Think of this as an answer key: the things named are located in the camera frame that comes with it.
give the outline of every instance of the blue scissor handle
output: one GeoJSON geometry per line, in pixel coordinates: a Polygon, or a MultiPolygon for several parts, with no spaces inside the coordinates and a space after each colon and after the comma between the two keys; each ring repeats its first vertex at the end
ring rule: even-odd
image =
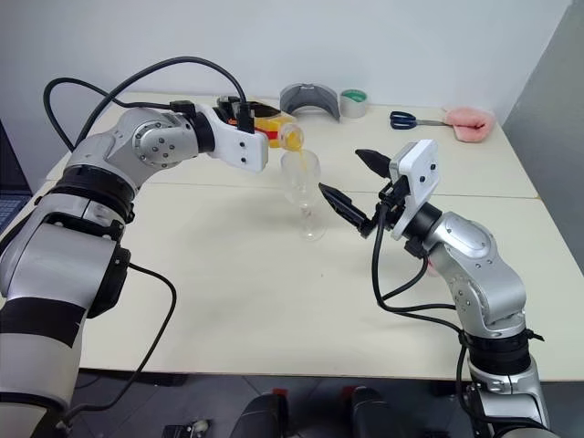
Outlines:
{"type": "Polygon", "coordinates": [[[390,113],[390,126],[395,130],[410,130],[418,126],[418,122],[409,112],[392,111],[390,113]]]}

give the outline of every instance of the gray floor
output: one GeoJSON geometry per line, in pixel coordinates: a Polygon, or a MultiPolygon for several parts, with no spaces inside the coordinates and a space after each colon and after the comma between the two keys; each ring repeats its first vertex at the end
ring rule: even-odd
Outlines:
{"type": "MultiPolygon", "coordinates": [[[[93,379],[80,374],[78,385],[93,379]]],[[[75,392],[73,403],[109,401],[123,381],[102,378],[75,392]]],[[[470,423],[456,400],[435,398],[427,381],[385,379],[209,376],[195,375],[181,387],[136,383],[120,402],[106,412],[82,413],[74,438],[160,438],[165,424],[212,419],[208,438],[228,437],[237,417],[258,394],[272,389],[288,391],[290,416],[300,438],[347,438],[340,394],[349,386],[377,389],[406,422],[423,428],[448,430],[453,438],[470,438],[470,423]]],[[[554,431],[563,438],[584,436],[584,382],[544,385],[554,431]]]]}

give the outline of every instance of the white table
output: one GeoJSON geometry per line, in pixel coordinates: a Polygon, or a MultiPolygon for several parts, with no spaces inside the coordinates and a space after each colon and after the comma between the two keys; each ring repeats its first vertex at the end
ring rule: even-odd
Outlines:
{"type": "MultiPolygon", "coordinates": [[[[547,340],[531,343],[542,379],[584,379],[584,351],[576,347],[584,278],[503,133],[497,127],[488,142],[468,145],[446,128],[391,131],[385,126],[389,111],[378,107],[366,119],[341,125],[327,116],[300,118],[308,147],[322,161],[323,182],[352,192],[369,213],[382,181],[352,150],[385,145],[392,155],[408,140],[435,134],[443,169],[437,192],[446,194],[435,195],[433,203],[490,228],[503,258],[523,278],[528,326],[547,340]],[[360,144],[348,140],[359,137],[360,144]]],[[[420,117],[438,113],[415,110],[420,117]]],[[[99,128],[107,129],[112,118],[108,112],[99,128]]],[[[298,237],[298,213],[278,189],[280,154],[270,151],[260,175],[200,157],[144,184],[122,244],[133,262],[160,271],[179,291],[176,313],[146,370],[453,378],[459,346],[451,330],[377,308],[370,285],[372,239],[361,239],[324,202],[318,209],[327,233],[316,243],[298,237]]],[[[58,167],[40,193],[54,184],[58,167]]],[[[388,234],[381,259],[385,290],[419,267],[402,247],[388,234]]],[[[450,302],[439,277],[425,276],[395,304],[430,301],[450,302]]],[[[119,304],[87,322],[81,366],[133,370],[169,302],[165,285],[130,271],[119,304]]],[[[435,314],[456,321],[452,311],[435,314]]]]}

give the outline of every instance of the gray curved object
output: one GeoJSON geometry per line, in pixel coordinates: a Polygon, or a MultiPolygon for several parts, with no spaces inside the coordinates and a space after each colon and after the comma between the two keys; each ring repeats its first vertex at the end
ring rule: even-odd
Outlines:
{"type": "Polygon", "coordinates": [[[292,84],[280,91],[280,109],[288,114],[301,107],[318,107],[340,121],[337,93],[324,85],[292,84]]]}

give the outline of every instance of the pink cloth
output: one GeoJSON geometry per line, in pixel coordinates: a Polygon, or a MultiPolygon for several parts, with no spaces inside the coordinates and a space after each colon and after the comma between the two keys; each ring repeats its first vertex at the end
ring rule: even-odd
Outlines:
{"type": "Polygon", "coordinates": [[[446,112],[444,123],[452,125],[458,140],[479,142],[484,140],[495,126],[495,117],[479,109],[459,107],[446,112]]]}

